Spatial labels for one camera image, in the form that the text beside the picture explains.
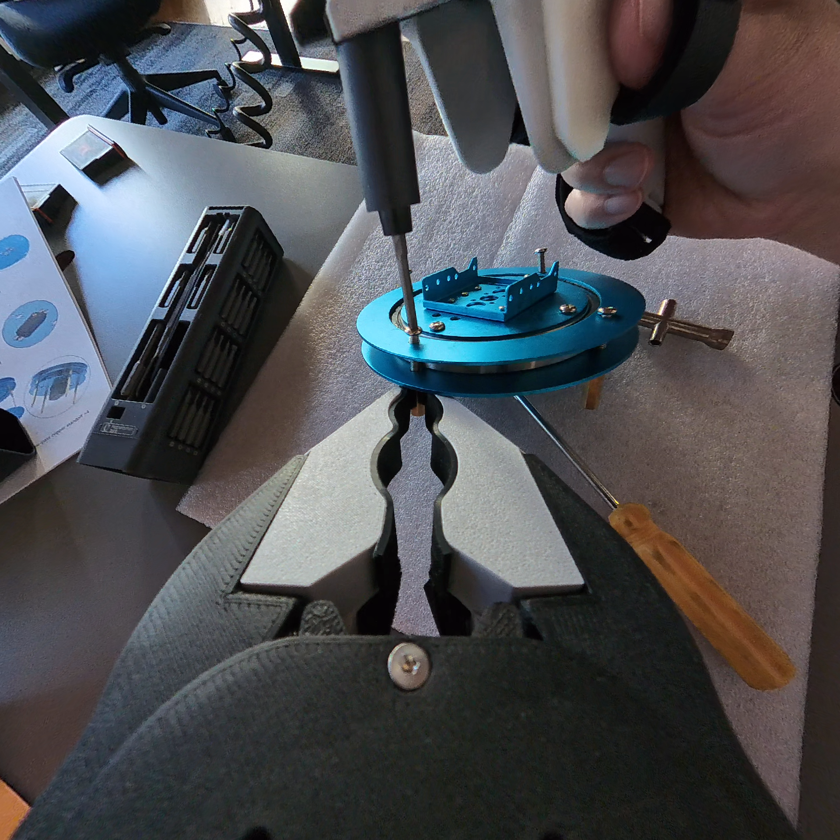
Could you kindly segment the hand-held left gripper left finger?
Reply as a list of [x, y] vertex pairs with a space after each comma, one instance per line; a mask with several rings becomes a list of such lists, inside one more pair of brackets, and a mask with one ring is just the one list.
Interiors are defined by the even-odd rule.
[[403, 465], [402, 435], [394, 389], [310, 449], [241, 587], [331, 601], [352, 632], [388, 633], [401, 566], [387, 487]]

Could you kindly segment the blue round metal base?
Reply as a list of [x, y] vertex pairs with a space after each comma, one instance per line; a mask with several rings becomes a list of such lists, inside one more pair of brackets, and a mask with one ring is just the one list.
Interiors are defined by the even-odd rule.
[[413, 293], [417, 342], [397, 289], [361, 311], [362, 354], [386, 380], [439, 396], [515, 396], [597, 378], [633, 353], [645, 310], [627, 283], [561, 267], [554, 294], [505, 322], [426, 309], [422, 281]]

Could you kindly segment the blue metal bracket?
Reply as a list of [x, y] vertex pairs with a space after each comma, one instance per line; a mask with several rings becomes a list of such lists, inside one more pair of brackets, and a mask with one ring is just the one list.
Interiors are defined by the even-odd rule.
[[426, 309], [505, 322], [551, 296], [557, 289], [560, 264], [549, 269], [479, 269], [474, 257], [466, 268], [441, 269], [422, 279]]

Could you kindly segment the instruction sheet with blue drawings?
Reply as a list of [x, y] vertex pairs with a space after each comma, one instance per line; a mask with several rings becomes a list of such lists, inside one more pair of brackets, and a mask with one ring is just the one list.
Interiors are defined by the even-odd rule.
[[1, 501], [73, 456], [111, 384], [53, 252], [13, 177], [1, 185], [1, 404], [35, 454], [3, 479]]

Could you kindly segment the black office chair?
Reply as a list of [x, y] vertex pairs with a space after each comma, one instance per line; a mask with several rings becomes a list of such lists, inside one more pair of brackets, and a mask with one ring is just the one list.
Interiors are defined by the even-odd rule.
[[229, 106], [226, 84], [217, 70], [195, 70], [143, 75], [131, 66], [130, 47], [153, 34], [167, 35], [167, 24], [153, 24], [159, 1], [21, 1], [1, 3], [1, 34], [17, 58], [33, 67], [58, 70], [59, 85], [73, 92], [74, 78], [96, 65], [114, 65], [125, 89], [114, 99], [108, 119], [129, 114], [132, 123], [145, 124], [147, 115], [159, 124], [163, 110], [177, 111], [213, 125], [206, 134], [234, 141], [218, 116], [172, 95], [201, 81], [214, 80]]

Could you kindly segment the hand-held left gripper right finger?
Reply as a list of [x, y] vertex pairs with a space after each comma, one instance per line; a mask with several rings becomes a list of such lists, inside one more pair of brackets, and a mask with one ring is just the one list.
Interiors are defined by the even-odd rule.
[[434, 504], [425, 592], [441, 634], [470, 634], [496, 603], [581, 592], [585, 582], [522, 451], [455, 399], [429, 396]]

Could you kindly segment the black screwdriver bit case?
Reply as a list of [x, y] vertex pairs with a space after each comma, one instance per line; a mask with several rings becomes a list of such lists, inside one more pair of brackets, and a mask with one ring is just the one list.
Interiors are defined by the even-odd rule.
[[209, 206], [80, 464], [191, 484], [281, 331], [284, 251], [251, 206]]

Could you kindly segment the small black box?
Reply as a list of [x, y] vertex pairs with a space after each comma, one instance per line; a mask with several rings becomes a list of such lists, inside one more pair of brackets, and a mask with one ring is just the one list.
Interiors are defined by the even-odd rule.
[[60, 150], [60, 154], [91, 179], [128, 160], [121, 146], [92, 126]]
[[22, 185], [29, 209], [41, 227], [52, 226], [65, 211], [71, 211], [76, 199], [59, 183]]

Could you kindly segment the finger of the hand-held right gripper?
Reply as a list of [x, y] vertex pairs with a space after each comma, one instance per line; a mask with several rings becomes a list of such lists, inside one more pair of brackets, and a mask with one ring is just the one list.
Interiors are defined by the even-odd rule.
[[395, 22], [400, 1], [327, 1], [326, 13], [333, 41], [338, 44]]
[[452, 1], [402, 21], [459, 159], [491, 172], [508, 151], [516, 93], [488, 1]]

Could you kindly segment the silver cross wrench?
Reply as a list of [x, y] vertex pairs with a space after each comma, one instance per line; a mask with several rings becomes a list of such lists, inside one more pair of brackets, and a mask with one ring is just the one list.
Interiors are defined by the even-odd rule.
[[667, 336], [694, 340], [713, 350], [725, 350], [733, 338], [734, 331], [714, 329], [693, 322], [676, 318], [677, 300], [667, 298], [661, 302], [656, 312], [646, 311], [639, 321], [639, 326], [650, 329], [648, 343], [661, 345]]

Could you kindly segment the dark grey electric screwdriver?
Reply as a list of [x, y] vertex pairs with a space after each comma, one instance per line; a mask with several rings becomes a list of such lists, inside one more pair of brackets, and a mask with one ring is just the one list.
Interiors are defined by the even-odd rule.
[[395, 249], [406, 306], [406, 332], [413, 343], [417, 325], [405, 235], [412, 231], [411, 205], [419, 203], [411, 113], [398, 23], [381, 26], [337, 44], [367, 209], [377, 212]]

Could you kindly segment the dark grey case sleeve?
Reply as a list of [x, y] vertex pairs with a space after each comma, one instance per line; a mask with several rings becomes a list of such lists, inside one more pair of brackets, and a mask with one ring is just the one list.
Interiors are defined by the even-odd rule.
[[9, 411], [1, 415], [1, 473], [4, 481], [35, 456], [35, 446], [20, 418]]

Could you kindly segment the person's right hand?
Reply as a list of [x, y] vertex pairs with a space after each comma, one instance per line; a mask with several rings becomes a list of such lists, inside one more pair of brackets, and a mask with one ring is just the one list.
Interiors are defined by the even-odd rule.
[[[655, 72], [671, 2], [613, 2], [616, 77], [640, 88]], [[666, 132], [665, 215], [674, 235], [767, 238], [838, 264], [839, 6], [742, 2], [726, 66]], [[615, 143], [563, 173], [580, 226], [632, 216], [655, 155]]]

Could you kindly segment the white foam sheet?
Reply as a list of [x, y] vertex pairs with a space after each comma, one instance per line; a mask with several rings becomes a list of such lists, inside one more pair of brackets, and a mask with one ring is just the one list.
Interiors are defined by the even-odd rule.
[[[734, 331], [724, 351], [645, 338], [610, 373], [600, 406], [583, 386], [533, 403], [620, 501], [640, 502], [791, 657], [784, 689], [745, 686], [699, 637], [742, 746], [792, 821], [800, 799], [805, 688], [837, 320], [837, 268], [765, 240], [668, 238], [621, 262], [567, 235], [554, 180], [515, 146], [488, 175], [447, 139], [415, 135], [423, 201], [408, 238], [415, 277], [549, 261], [678, 302], [689, 321]], [[359, 207], [179, 510], [209, 527], [391, 385], [361, 357], [361, 309], [396, 286], [379, 223]]]

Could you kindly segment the yellow handled screwdriver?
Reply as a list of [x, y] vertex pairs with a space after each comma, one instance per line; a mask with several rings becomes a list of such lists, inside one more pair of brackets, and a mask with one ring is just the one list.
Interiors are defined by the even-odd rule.
[[653, 521], [645, 506], [620, 503], [525, 396], [517, 395], [516, 400], [612, 507], [609, 515], [612, 527], [741, 679], [756, 690], [776, 690], [787, 686], [796, 671], [785, 651], [678, 540]]

